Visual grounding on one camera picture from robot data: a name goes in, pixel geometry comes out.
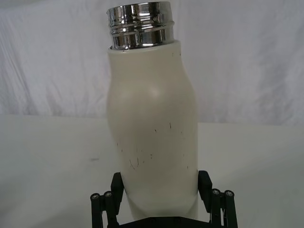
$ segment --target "white water bottle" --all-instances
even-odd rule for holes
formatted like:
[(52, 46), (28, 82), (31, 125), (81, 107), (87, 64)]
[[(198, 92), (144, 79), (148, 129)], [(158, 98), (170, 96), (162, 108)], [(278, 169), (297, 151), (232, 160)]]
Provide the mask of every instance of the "white water bottle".
[(135, 219), (197, 216), (197, 107), (169, 2), (111, 8), (107, 118)]

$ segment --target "white fabric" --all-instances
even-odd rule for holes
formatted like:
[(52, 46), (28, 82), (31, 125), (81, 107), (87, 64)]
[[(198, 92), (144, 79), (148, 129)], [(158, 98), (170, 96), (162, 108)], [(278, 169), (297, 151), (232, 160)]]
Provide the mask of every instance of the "white fabric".
[[(106, 10), (134, 0), (2, 0), (0, 114), (105, 116)], [(303, 0), (172, 0), (199, 120), (304, 124)]]

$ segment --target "black holder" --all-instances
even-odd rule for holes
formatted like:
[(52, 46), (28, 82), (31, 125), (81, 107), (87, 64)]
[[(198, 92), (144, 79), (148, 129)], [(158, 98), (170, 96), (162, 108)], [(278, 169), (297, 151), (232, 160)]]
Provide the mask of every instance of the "black holder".
[(206, 171), (199, 171), (198, 188), (210, 221), (203, 222), (183, 217), (151, 217), (119, 225), (116, 215), (124, 193), (124, 184), (119, 172), (112, 179), (111, 191), (104, 195), (91, 195), (92, 228), (103, 228), (102, 212), (106, 211), (107, 228), (238, 228), (234, 193), (212, 189), (212, 182)]

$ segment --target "scuff mark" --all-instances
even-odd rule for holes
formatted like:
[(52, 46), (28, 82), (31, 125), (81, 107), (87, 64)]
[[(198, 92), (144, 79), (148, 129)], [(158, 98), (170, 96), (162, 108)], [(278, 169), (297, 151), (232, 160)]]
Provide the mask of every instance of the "scuff mark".
[(131, 163), (131, 160), (129, 160), (130, 161), (130, 165), (131, 165), (131, 167), (135, 170), (135, 168), (134, 168), (134, 166), (132, 165), (132, 163)]

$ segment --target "bolt head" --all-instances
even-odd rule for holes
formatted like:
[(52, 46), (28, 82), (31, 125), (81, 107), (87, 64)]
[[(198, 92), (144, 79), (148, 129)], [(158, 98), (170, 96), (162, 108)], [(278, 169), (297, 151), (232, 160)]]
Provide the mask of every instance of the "bolt head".
[(99, 195), (95, 194), (95, 195), (92, 196), (92, 199), (95, 200), (95, 199), (97, 199), (98, 197), (99, 197)]
[(215, 194), (215, 195), (219, 195), (219, 190), (217, 190), (217, 189), (214, 189), (212, 192), (213, 192), (213, 194)]
[(112, 193), (107, 192), (107, 193), (105, 194), (105, 196), (106, 196), (106, 197), (110, 197), (110, 196), (112, 196)]
[(231, 196), (233, 196), (233, 193), (231, 191), (226, 191), (226, 195), (231, 197)]

